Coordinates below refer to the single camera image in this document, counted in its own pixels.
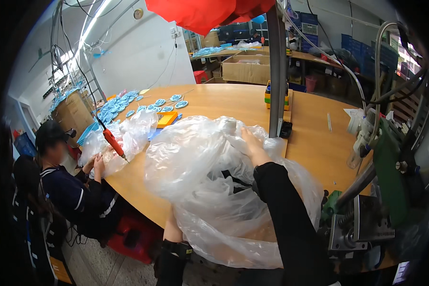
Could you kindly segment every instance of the black sleeve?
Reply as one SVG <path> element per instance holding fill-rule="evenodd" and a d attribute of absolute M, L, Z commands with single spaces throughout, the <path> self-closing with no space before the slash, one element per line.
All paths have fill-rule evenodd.
<path fill-rule="evenodd" d="M 83 184 L 87 183 L 87 177 L 88 175 L 83 172 L 83 169 L 81 169 L 74 177 L 78 180 L 80 180 Z"/>
<path fill-rule="evenodd" d="M 159 259 L 159 278 L 156 286 L 181 286 L 186 260 L 181 260 L 163 249 Z"/>
<path fill-rule="evenodd" d="M 86 192 L 83 198 L 84 208 L 86 213 L 94 215 L 102 212 L 102 184 L 91 180 L 89 182 L 89 192 Z"/>
<path fill-rule="evenodd" d="M 259 196 L 269 206 L 286 284 L 327 286 L 337 282 L 327 248 L 312 222 L 286 168 L 265 163 L 256 168 Z"/>

